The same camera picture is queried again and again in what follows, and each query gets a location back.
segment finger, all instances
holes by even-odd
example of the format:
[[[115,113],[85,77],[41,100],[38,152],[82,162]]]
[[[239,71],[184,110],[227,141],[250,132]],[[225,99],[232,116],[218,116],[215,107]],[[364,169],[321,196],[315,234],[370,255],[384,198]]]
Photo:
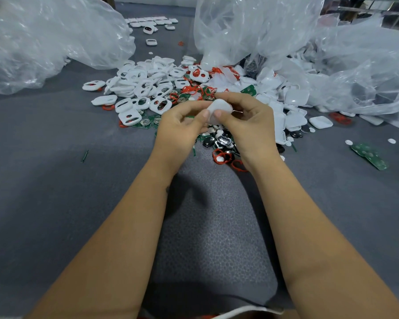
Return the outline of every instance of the finger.
[[[239,119],[232,116],[232,114],[223,110],[215,110],[214,116],[221,124],[227,127],[232,134],[234,134],[234,131],[239,129],[240,123],[242,123]]]
[[[186,101],[173,108],[171,108],[168,113],[174,116],[179,121],[182,121],[184,117],[193,113],[196,113],[206,109],[211,104],[210,101]]]
[[[204,127],[204,124],[210,119],[210,111],[202,110],[197,114],[192,123],[189,125],[189,128],[195,131],[196,134],[201,132],[201,129]]]
[[[264,105],[262,102],[251,97],[251,95],[249,94],[223,92],[223,93],[215,93],[215,96],[218,99],[223,99],[229,104],[232,104],[234,106],[240,106],[241,108],[248,111],[260,107],[260,105]]]

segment gray work table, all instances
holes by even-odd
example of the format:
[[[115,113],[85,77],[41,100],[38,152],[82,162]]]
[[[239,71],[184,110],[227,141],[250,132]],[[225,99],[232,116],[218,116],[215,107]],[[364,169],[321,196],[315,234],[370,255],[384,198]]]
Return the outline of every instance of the gray work table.
[[[176,31],[135,29],[133,60],[197,55],[193,10],[117,5],[125,17],[167,15]],[[177,45],[183,41],[185,46]],[[27,312],[110,214],[147,160],[153,128],[119,128],[81,90],[99,71],[72,62],[38,90],[0,96],[0,316]],[[318,112],[310,110],[309,117]],[[388,138],[397,144],[387,142]],[[367,142],[378,171],[344,143]],[[286,163],[328,218],[399,297],[399,129],[354,118],[295,141]],[[162,317],[224,312],[288,298],[249,173],[217,165],[197,144],[174,178],[144,307]],[[89,155],[80,163],[85,150]]]

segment hand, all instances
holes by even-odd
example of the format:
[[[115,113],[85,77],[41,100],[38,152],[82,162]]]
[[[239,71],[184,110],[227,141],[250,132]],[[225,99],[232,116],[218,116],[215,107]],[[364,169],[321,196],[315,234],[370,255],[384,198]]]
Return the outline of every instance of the hand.
[[[162,115],[150,160],[162,165],[173,177],[185,162],[199,134],[207,132],[210,101],[186,101]],[[186,118],[195,115],[194,119]]]
[[[248,94],[225,92],[216,93],[215,96],[231,104],[235,111],[242,112],[240,119],[222,110],[216,110],[214,115],[234,136],[241,159],[253,175],[269,159],[277,157],[281,160],[275,145],[274,113],[271,107]]]

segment plastic wrap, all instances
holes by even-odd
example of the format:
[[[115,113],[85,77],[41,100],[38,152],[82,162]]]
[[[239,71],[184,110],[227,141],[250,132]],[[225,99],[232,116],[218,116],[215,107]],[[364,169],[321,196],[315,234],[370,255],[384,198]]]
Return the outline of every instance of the plastic wrap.
[[[122,15],[101,0],[0,0],[0,94],[42,87],[67,57],[111,69],[135,49]]]
[[[321,101],[329,110],[366,115],[399,112],[399,31],[381,27],[381,21],[372,17],[357,24],[317,28],[315,66],[330,78],[314,91],[323,94]]]
[[[304,46],[324,0],[198,0],[194,38],[202,66],[236,64],[253,54],[277,62]]]

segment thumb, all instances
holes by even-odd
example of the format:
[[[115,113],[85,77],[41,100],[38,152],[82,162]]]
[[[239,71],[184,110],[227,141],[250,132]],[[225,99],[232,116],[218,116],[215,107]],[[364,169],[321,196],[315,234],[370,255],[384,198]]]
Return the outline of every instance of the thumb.
[[[239,125],[239,119],[236,117],[232,116],[232,114],[224,111],[224,110],[215,110],[214,111],[214,116],[217,118],[217,120],[223,124],[232,134],[237,129],[237,125]]]
[[[194,118],[190,127],[195,130],[196,134],[199,134],[201,132],[201,129],[204,127],[204,124],[208,122],[209,118],[210,118],[210,111],[207,109],[202,110]]]

